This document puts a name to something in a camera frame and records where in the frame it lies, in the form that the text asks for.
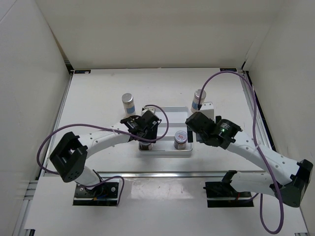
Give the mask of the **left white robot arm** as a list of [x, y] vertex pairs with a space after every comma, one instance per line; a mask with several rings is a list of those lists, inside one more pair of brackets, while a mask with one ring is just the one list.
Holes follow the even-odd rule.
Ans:
[[86, 191], [97, 197], [103, 192], [103, 184], [96, 173], [86, 166], [86, 160], [104, 149], [133, 140], [154, 143], [160, 122], [161, 119], [147, 110], [142, 116], [124, 118], [105, 130], [85, 135], [68, 132], [51, 153], [50, 161], [63, 182], [74, 181], [86, 186]]

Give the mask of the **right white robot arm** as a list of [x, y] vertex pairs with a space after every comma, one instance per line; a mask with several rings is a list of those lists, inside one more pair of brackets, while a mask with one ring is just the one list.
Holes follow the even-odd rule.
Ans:
[[213, 192], [221, 190], [229, 197], [238, 192], [256, 192], [281, 199], [290, 207], [300, 206], [311, 179], [310, 161], [298, 162], [255, 144], [240, 126], [227, 119], [214, 121], [196, 112], [185, 123], [196, 134], [198, 142], [237, 154], [265, 171], [258, 174], [230, 170], [214, 184]]

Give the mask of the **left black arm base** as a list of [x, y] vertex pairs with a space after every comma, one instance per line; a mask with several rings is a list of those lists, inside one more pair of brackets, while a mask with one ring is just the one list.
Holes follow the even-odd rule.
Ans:
[[101, 185], [91, 189], [77, 185], [72, 205], [117, 207], [120, 203], [124, 186], [125, 179], [122, 176], [107, 178], [101, 182]]

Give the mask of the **white-lid spice jar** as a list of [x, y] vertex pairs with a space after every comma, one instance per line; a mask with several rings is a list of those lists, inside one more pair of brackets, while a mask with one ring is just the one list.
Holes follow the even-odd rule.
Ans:
[[149, 150], [152, 150], [152, 148], [153, 148], [153, 143], [139, 142], [139, 149], [141, 151], [149, 151]]
[[185, 131], [177, 131], [174, 135], [174, 148], [177, 150], [184, 150], [188, 141], [188, 135]]

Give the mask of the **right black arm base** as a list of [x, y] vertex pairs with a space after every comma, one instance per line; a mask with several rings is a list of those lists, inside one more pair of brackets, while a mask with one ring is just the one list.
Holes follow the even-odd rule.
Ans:
[[251, 192], [237, 192], [230, 184], [235, 170], [228, 171], [221, 181], [205, 182], [208, 208], [254, 207]]

